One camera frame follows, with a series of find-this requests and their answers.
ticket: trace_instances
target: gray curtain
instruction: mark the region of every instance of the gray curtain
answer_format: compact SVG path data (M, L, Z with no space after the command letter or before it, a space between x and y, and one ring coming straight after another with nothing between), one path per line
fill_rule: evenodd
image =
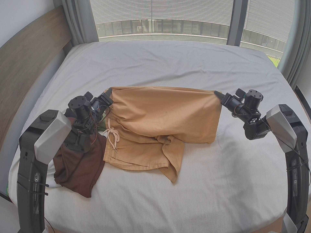
M62 5L72 34L72 45L98 40L90 0L53 0L54 6Z
M295 89L297 78L305 62L311 43L311 0L295 0L295 10L286 48L278 69Z

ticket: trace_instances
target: wrinkled sheet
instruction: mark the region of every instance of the wrinkled sheet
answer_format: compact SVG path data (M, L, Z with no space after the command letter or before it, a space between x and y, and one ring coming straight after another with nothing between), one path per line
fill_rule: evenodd
M99 95L111 86L174 86L231 94L237 88L256 89L264 95L259 107L263 115L286 103L311 132L296 95L263 52L188 41L74 47L24 130L45 110L65 112L73 97L86 91ZM18 149L9 174L15 204L19 155ZM57 186L53 173L50 163L47 182ZM272 223L286 208L285 155L271 133L246 139L243 122L223 108L212 144L185 144L175 184L159 170L133 172L106 163L90 199L64 187L46 191L45 217L64 232L250 232Z

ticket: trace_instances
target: green grass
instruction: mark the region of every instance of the green grass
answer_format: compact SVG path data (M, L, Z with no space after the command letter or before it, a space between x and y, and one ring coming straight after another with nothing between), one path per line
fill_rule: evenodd
M271 57L271 56L268 56L268 58L272 61L272 63L275 65L275 67L278 66L278 64L280 63L280 60L281 60L281 59L274 58L274 57Z

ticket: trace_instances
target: fitted sheet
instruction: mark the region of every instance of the fitted sheet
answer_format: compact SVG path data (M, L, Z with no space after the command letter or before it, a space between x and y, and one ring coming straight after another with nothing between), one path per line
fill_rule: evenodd
M23 130L47 109L64 113L73 97L86 91L99 95L111 86L174 86L231 94L237 88L256 89L264 95L259 107L263 115L286 103L311 132L296 95L263 52L188 41L75 46ZM9 173L15 204L19 155L17 149ZM185 144L175 184L159 170L126 171L106 163L87 199L56 187L54 170L51 162L45 217L63 232L251 232L281 217L287 204L285 155L275 136L246 139L243 122L224 107L212 144Z

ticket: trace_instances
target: tan shorts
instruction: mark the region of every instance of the tan shorts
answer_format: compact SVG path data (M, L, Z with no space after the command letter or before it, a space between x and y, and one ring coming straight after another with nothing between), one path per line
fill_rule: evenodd
M113 87L104 161L133 170L159 169L175 182L184 142L212 143L221 104L213 91L177 87Z

